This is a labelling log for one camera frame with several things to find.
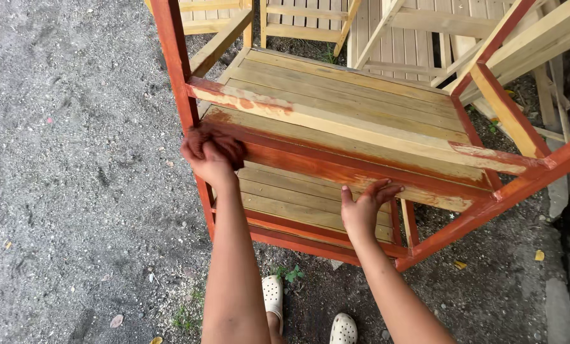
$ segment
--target unfinished wooden chair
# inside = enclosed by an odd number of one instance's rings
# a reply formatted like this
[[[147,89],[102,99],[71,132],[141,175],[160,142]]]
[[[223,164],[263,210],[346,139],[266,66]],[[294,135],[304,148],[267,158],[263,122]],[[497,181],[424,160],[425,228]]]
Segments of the unfinished wooden chair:
[[[266,36],[334,42],[342,50],[362,0],[260,0],[261,46]]]
[[[150,0],[145,4],[153,14]],[[211,34],[223,31],[228,24],[239,16],[243,9],[253,11],[252,0],[181,0],[179,2],[181,20],[185,34]],[[243,32],[245,47],[250,47],[252,42],[252,20]]]
[[[533,0],[512,6],[450,94],[250,48],[211,82],[206,68],[243,26],[220,32],[190,61],[178,3],[152,4],[183,130],[202,121],[248,150],[238,176],[254,240],[359,264],[339,217],[340,185],[358,195],[389,177],[406,187],[406,238],[394,202],[381,208],[376,234],[402,271],[570,171],[570,142],[550,153],[485,65]],[[459,100],[472,79],[523,155],[482,146]],[[195,98],[210,102],[202,117]],[[502,185],[497,172],[517,178]],[[212,237],[218,209],[210,186],[196,180]],[[419,242],[413,202],[461,214]]]

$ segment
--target dirt ground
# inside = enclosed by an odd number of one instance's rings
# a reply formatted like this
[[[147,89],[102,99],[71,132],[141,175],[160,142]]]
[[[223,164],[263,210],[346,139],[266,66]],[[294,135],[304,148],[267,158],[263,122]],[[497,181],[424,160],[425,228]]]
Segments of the dirt ground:
[[[210,36],[188,37],[190,54]],[[320,58],[326,44],[269,47]],[[515,149],[472,118],[488,147]],[[0,343],[199,342],[211,243],[181,137],[142,1],[0,1]],[[545,281],[564,280],[548,206],[540,191],[404,273],[459,342],[546,342]],[[422,238],[457,216],[416,210]],[[327,343],[337,312],[359,342],[387,342],[360,268],[255,248],[263,274],[305,273],[285,283],[290,343]]]

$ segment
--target yellow leaf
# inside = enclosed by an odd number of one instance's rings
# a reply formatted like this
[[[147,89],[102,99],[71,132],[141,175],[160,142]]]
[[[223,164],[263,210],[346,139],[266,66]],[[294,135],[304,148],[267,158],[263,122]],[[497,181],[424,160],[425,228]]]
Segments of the yellow leaf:
[[[542,261],[544,260],[544,253],[542,252],[542,250],[537,250],[536,251],[536,260],[537,261]]]
[[[458,261],[458,260],[456,260],[456,261],[454,262],[454,264],[455,264],[455,266],[457,267],[457,269],[459,269],[459,270],[463,270],[463,269],[465,269],[465,267],[467,266],[467,264],[465,264],[464,262],[460,262],[460,261]]]

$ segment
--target white shoe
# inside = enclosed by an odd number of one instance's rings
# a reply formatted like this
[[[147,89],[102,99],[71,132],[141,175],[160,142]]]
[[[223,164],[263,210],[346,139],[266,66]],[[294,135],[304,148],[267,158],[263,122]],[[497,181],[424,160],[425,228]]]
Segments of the white shoe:
[[[283,283],[281,277],[272,275],[262,280],[263,304],[266,312],[276,314],[281,323],[280,334],[283,334]]]
[[[355,344],[357,342],[357,325],[348,314],[338,313],[331,326],[329,344]]]

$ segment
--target cloth rag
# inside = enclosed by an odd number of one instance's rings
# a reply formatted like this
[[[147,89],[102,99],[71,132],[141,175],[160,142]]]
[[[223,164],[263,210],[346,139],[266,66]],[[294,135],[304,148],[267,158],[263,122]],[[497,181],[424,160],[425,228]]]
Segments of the cloth rag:
[[[246,149],[243,143],[234,137],[226,135],[210,125],[200,123],[197,127],[188,129],[186,138],[191,153],[198,159],[205,158],[202,146],[210,140],[217,147],[217,150],[226,156],[234,171],[244,167]]]

